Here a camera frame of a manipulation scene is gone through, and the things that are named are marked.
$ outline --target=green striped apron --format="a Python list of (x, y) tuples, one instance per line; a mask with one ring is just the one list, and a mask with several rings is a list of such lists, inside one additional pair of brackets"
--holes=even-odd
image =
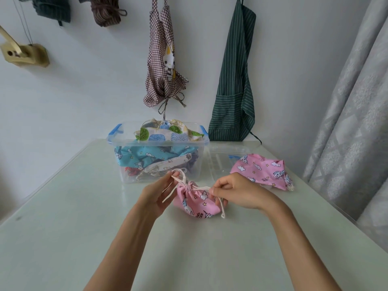
[(255, 21), (256, 14), (237, 0), (209, 124), (211, 141), (242, 141), (255, 124), (247, 65)]

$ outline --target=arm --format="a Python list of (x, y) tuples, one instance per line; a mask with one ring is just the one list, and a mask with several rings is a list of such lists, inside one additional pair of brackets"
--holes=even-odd
[(168, 172), (143, 189), (84, 291), (131, 289), (152, 226), (176, 196), (174, 191), (168, 197), (177, 183), (171, 175)]
[(292, 211), (276, 195), (238, 173), (217, 180), (210, 194), (268, 216), (296, 291), (341, 291)]

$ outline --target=hand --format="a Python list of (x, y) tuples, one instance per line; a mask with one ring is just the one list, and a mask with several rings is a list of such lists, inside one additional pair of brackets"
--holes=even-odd
[(239, 173), (218, 179), (209, 193), (245, 208), (264, 211), (267, 211), (272, 205), (283, 203), (276, 195)]
[(155, 219), (162, 215), (177, 195), (177, 190), (175, 189), (172, 195), (163, 202), (178, 183), (171, 177), (172, 175), (178, 177), (179, 171), (174, 172), (174, 174), (168, 171), (165, 176), (156, 182), (145, 186), (136, 203), (138, 207), (150, 212)]

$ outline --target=white wall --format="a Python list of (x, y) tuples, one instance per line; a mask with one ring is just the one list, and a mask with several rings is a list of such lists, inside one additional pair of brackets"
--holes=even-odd
[[(89, 4), (70, 1), (72, 21), (63, 28), (24, 4), (33, 41), (48, 50), (48, 68), (21, 69), (0, 59), (0, 211), (117, 123), (160, 118), (142, 102), (151, 0), (120, 0), (128, 17), (110, 28), (94, 23)], [(187, 108), (170, 100), (168, 118), (208, 126), (235, 2), (169, 0), (177, 70), (190, 83)], [(249, 57), (253, 132), (298, 174), (368, 4), (245, 0), (257, 14)], [(27, 43), (12, 0), (0, 1), (0, 24)]]

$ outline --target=table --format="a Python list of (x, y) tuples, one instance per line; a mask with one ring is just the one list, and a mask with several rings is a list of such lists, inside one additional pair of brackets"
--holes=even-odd
[[(263, 147), (255, 153), (274, 158)], [(211, 185), (206, 160), (202, 165), (198, 185)], [(288, 172), (296, 190), (274, 192), (343, 290), (386, 291), (388, 254)], [(0, 289), (82, 290), (143, 186), (123, 185), (112, 147), (91, 142), (0, 226)], [(198, 220), (170, 206), (151, 231), (132, 290), (293, 287), (271, 224), (259, 211), (230, 205), (225, 220)]]

